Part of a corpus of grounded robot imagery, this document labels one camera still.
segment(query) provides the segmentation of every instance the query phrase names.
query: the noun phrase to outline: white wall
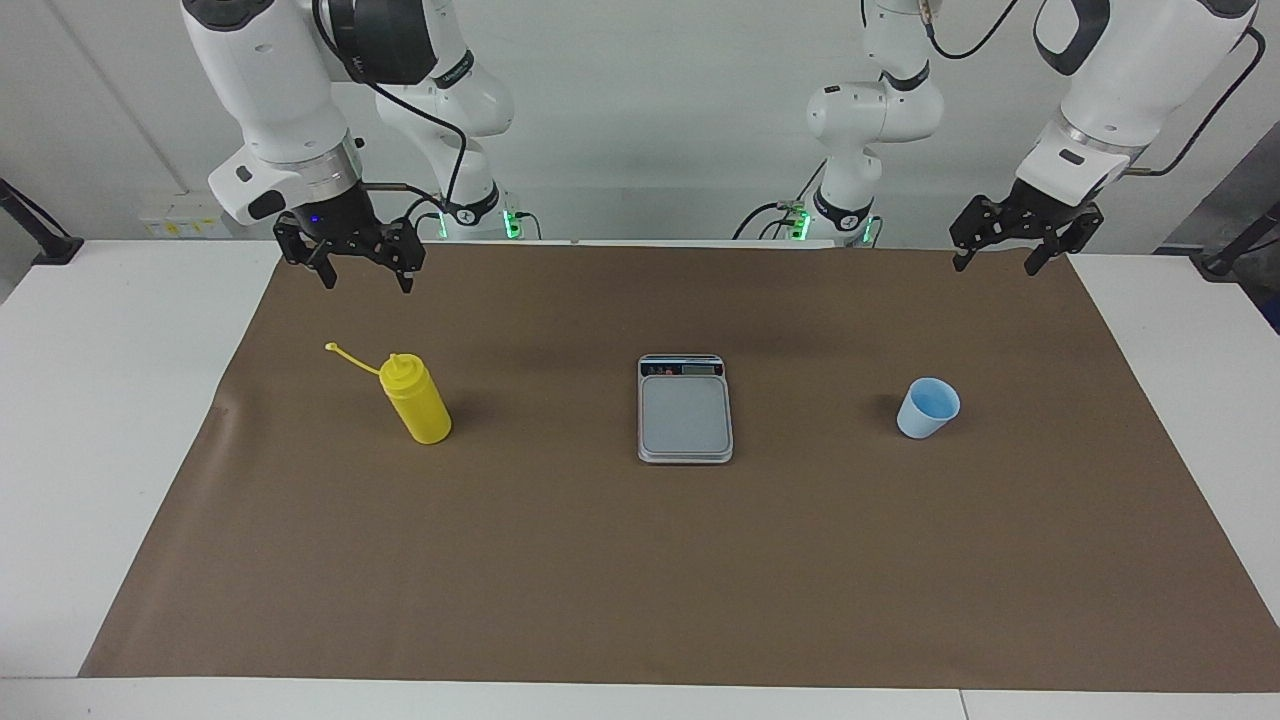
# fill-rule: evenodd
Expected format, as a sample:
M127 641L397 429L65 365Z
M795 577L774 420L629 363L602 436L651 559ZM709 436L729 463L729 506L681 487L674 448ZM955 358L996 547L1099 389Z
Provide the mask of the white wall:
M876 74L861 58L851 0L457 1L471 46L517 101L516 126L486 145L500 179L549 236L727 236L749 209L795 195L822 159L804 124L809 95ZM123 109L113 108L110 92L86 87L95 70L45 3L65 18ZM968 46L1004 5L952 0L938 19L941 41ZM934 61L948 102L941 132L881 152L884 245L948 246L947 225L973 193L1004 197L1066 87L1036 54L1029 28L1038 5L1024 0L974 59ZM1280 38L1280 10L1262 12L1260 28ZM78 232L142 234L134 218L143 199L180 184L201 188L239 146L179 13L178 0L0 3L0 174L38 193ZM1251 53L1247 44L1179 111L1149 151L1152 163L1176 151ZM1178 173L1133 178L1103 195L1107 224L1097 250L1152 250L1280 120L1277 55ZM367 90L338 86L337 96L370 142L369 178L430 184L407 141L376 122Z

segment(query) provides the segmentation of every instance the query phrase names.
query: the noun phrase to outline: brown paper mat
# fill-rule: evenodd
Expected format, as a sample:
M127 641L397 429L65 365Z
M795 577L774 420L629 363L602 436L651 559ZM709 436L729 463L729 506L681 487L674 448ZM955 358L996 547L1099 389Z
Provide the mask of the brown paper mat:
M83 667L1280 691L1280 630L1070 265L440 247L280 268ZM325 354L417 352L415 445ZM635 361L716 352L736 456L636 459ZM897 434L938 374L960 418Z

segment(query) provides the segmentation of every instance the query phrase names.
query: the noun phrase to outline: green led light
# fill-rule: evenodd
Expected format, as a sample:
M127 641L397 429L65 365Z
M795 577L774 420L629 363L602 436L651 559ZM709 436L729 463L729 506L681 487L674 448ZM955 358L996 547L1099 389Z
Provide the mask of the green led light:
M809 225L813 224L813 218L809 213L800 210L800 217L791 222L791 240L801 241L809 237Z
M877 215L867 218L867 227L863 228L863 245L876 245L876 241L879 238L879 223L881 219Z
M503 210L502 217L507 222L507 237L511 240L518 240L520 218L517 218L511 210Z

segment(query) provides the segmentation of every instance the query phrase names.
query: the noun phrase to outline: black stand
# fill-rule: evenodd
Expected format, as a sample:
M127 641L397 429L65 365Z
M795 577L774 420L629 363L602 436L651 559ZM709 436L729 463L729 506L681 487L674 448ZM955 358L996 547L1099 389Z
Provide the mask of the black stand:
M1231 269L1235 266L1235 261L1240 259L1240 255L1253 250L1262 236L1267 234L1276 225L1280 225L1280 202L1271 206L1270 210L1262 214L1261 218L1253 222L1248 228L1231 241L1230 245L1224 247L1216 255L1192 255L1192 263L1201 272L1201 275L1210 282L1229 282L1231 275Z
M65 265L84 246L82 237L59 237L50 232L4 179L0 179L0 208L40 243L41 252L31 261L32 265Z

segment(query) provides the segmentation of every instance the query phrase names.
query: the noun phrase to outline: yellow squeeze bottle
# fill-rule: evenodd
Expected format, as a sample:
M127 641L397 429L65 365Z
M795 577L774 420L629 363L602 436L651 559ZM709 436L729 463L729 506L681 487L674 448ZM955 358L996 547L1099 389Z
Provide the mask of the yellow squeeze bottle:
M440 391L431 380L431 373L426 370L422 359L417 355L392 355L383 363L380 370L356 360L347 354L338 343L330 342L324 346L330 352L337 352L357 368L378 375L383 383L383 392L392 401L396 413L399 414L408 433L422 445L435 445L449 437L453 429L453 419L449 418Z

